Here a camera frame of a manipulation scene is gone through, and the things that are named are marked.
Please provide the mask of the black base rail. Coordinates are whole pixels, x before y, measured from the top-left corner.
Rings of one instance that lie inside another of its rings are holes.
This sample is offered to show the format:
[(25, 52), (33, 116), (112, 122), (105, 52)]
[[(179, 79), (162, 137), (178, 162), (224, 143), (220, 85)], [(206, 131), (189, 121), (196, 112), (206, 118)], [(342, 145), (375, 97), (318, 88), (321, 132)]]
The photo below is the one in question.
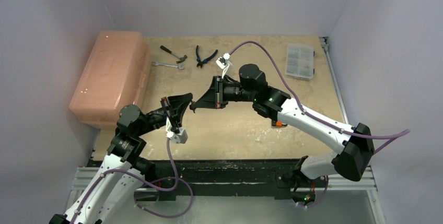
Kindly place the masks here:
[(291, 199), (294, 188), (310, 188), (311, 181), (298, 173), (298, 159), (176, 160), (180, 183), (172, 192), (159, 194), (161, 201), (177, 196), (235, 196)]

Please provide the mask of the silver open-end wrench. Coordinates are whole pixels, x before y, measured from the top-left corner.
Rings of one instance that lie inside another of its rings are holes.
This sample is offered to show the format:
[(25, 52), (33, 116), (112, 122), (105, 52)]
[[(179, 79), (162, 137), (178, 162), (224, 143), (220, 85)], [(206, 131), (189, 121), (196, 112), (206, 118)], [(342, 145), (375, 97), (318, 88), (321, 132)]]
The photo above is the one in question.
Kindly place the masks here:
[(158, 61), (153, 61), (152, 62), (153, 66), (165, 66), (165, 67), (172, 67), (172, 68), (177, 68), (179, 70), (183, 70), (184, 69), (184, 65), (183, 64), (170, 64), (170, 63), (164, 63), (164, 62), (158, 62)]

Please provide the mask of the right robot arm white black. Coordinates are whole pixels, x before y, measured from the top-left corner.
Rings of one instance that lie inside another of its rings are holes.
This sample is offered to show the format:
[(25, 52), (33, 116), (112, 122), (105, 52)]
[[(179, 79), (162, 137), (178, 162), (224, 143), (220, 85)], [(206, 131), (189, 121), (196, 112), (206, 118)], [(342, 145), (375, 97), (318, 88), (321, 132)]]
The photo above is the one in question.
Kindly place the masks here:
[(339, 174), (358, 182), (375, 153), (370, 128), (337, 122), (303, 105), (289, 94), (271, 87), (265, 73), (255, 64), (239, 69), (239, 81), (229, 77), (213, 77), (210, 88), (190, 105), (197, 108), (223, 109), (228, 102), (251, 102), (258, 115), (293, 126), (320, 140), (332, 149), (321, 156), (302, 158), (293, 172), (301, 186), (323, 175)]

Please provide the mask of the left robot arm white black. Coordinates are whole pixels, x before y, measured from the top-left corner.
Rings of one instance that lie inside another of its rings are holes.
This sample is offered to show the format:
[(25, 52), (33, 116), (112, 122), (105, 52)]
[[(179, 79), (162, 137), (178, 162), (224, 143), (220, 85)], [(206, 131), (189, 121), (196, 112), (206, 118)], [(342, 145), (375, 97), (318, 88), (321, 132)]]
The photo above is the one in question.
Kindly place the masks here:
[(182, 119), (192, 99), (191, 93), (163, 97), (161, 107), (148, 113), (134, 104), (124, 106), (98, 172), (75, 203), (65, 213), (55, 214), (50, 223), (105, 223), (142, 186), (174, 191), (183, 181), (174, 160), (170, 160), (174, 184), (164, 188), (156, 177), (155, 164), (140, 156), (146, 145), (141, 136), (164, 126), (167, 144), (184, 144), (188, 136)]

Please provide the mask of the black-head key pair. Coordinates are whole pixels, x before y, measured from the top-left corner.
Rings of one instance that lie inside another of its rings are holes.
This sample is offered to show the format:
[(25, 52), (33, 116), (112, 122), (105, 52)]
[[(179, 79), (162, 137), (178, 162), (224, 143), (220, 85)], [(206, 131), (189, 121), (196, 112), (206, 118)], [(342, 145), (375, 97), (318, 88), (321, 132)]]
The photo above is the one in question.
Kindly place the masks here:
[(189, 108), (190, 108), (190, 110), (191, 110), (193, 113), (195, 113), (196, 105), (195, 105), (195, 102), (194, 102), (194, 101), (191, 102), (191, 104), (189, 105)]

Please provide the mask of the clear plastic screw organizer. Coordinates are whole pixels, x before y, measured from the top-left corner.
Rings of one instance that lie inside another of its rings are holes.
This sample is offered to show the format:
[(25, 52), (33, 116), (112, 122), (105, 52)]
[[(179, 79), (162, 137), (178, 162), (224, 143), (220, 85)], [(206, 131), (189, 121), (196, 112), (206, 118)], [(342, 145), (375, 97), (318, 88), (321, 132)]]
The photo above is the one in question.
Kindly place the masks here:
[(314, 76), (314, 56), (315, 50), (312, 46), (289, 43), (285, 74), (301, 80), (311, 80)]

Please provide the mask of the small black-handled hammer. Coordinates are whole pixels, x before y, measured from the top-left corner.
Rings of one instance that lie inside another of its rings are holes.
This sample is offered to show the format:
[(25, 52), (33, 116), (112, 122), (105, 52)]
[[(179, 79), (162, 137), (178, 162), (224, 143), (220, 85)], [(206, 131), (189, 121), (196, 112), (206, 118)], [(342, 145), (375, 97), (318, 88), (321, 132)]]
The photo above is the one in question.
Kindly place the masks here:
[(173, 51), (171, 51), (170, 49), (168, 49), (167, 47), (161, 45), (160, 49), (162, 49), (163, 51), (173, 55), (174, 57), (176, 57), (178, 60), (176, 61), (177, 64), (181, 64), (183, 63), (188, 57), (186, 55), (179, 55)]

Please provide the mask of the orange black Opel padlock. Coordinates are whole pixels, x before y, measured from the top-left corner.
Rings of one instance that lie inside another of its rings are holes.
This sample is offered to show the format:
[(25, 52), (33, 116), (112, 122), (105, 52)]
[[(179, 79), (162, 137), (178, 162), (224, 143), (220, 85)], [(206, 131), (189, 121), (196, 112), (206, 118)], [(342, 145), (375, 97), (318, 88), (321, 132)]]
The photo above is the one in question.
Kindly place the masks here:
[(271, 121), (271, 126), (272, 126), (272, 127), (286, 127), (287, 124), (282, 123), (281, 121), (275, 121), (275, 120), (272, 120), (272, 121)]

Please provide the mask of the pink plastic toolbox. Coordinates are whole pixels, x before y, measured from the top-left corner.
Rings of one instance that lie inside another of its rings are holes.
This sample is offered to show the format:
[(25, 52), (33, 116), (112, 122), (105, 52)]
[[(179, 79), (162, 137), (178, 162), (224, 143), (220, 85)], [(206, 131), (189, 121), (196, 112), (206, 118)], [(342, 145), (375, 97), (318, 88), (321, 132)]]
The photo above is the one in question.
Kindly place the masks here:
[(120, 110), (142, 107), (151, 67), (149, 46), (138, 31), (101, 31), (69, 109), (81, 123), (113, 129)]

